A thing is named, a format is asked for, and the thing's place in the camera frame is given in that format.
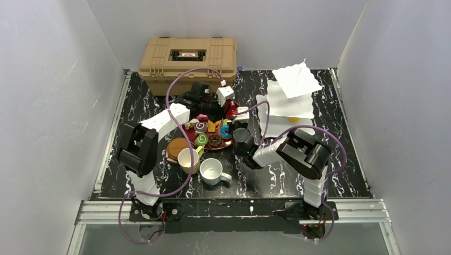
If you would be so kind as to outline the blue toy donut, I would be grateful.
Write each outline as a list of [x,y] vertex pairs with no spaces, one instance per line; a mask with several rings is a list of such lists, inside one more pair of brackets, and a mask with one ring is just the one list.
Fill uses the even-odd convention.
[[232,138],[232,135],[230,134],[229,125],[223,125],[221,127],[221,138],[223,140],[229,140]]

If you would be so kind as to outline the pink handled metal tongs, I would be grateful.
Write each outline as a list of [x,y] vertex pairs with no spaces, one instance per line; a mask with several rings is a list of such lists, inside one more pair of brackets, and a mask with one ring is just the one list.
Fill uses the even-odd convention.
[[232,115],[237,112],[238,107],[240,105],[236,101],[228,99],[225,103],[225,118],[231,120]]

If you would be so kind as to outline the red round tray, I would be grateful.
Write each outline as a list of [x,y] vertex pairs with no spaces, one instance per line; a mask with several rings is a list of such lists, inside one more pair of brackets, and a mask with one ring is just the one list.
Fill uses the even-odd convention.
[[[220,124],[218,125],[218,127],[217,127],[215,133],[208,133],[207,131],[206,131],[205,133],[208,135],[208,137],[210,137],[210,136],[213,135],[213,134],[217,134],[217,135],[220,135],[220,136],[221,136],[221,127],[224,125],[224,123],[225,123],[226,121],[227,121],[227,124],[229,124],[229,122],[231,122],[231,120],[228,120],[228,119],[226,119],[226,118],[225,118],[225,119],[222,119],[222,120],[220,121]],[[196,137],[198,136],[199,133],[195,132],[194,128],[187,130],[187,129],[185,129],[184,125],[182,125],[182,127],[183,127],[183,130],[186,132],[186,134],[187,134],[187,136],[188,136],[188,138],[189,138],[189,141],[190,141],[193,145],[195,145],[195,139],[196,139]],[[220,148],[212,149],[212,148],[210,148],[208,145],[205,145],[204,148],[205,148],[205,150],[221,150],[221,149],[227,148],[227,147],[229,147],[229,146],[231,146],[231,145],[233,145],[233,138],[231,138],[231,139],[229,139],[229,140],[223,140],[222,147],[220,147]]]

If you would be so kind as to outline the white tiered cake stand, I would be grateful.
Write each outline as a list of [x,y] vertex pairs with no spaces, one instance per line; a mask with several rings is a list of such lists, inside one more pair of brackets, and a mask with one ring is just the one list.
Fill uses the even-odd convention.
[[[305,62],[272,71],[275,80],[267,81],[267,93],[256,95],[261,135],[275,138],[296,125],[313,125],[312,94],[322,89]],[[300,118],[289,122],[290,117]]]

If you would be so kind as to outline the tan plastic toolbox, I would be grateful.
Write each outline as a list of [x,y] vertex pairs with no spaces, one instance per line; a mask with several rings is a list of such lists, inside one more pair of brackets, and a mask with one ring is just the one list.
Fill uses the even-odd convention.
[[158,37],[147,41],[138,75],[154,96],[164,96],[179,78],[170,95],[190,90],[193,82],[209,84],[213,90],[221,80],[233,85],[237,76],[237,49],[234,39]]

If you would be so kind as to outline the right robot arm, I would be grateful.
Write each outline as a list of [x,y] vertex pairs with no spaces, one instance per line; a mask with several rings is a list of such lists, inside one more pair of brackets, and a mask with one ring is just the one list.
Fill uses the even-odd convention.
[[276,139],[258,145],[247,129],[239,124],[231,131],[234,154],[250,169],[262,169],[277,162],[286,162],[304,179],[303,204],[308,209],[320,210],[324,204],[325,175],[332,150],[330,146],[303,128],[320,131],[330,138],[336,137],[317,126],[298,125],[283,131]]

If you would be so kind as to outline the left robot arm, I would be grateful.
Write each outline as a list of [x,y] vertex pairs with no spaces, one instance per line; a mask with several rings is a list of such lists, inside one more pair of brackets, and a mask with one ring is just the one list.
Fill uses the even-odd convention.
[[153,206],[162,197],[152,172],[160,154],[159,141],[200,114],[212,122],[224,119],[226,103],[234,97],[230,86],[222,85],[212,92],[209,85],[194,82],[189,91],[179,95],[159,114],[135,126],[125,126],[117,158],[131,178],[139,202]]

